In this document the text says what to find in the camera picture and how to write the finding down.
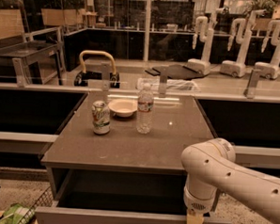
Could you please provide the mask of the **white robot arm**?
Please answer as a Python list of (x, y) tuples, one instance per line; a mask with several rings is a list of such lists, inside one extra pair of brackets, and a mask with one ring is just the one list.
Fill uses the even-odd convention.
[(280, 224), (280, 178), (236, 164), (236, 150), (220, 137), (193, 144), (183, 150), (181, 163), (188, 173), (183, 200), (187, 224), (203, 224), (217, 190)]

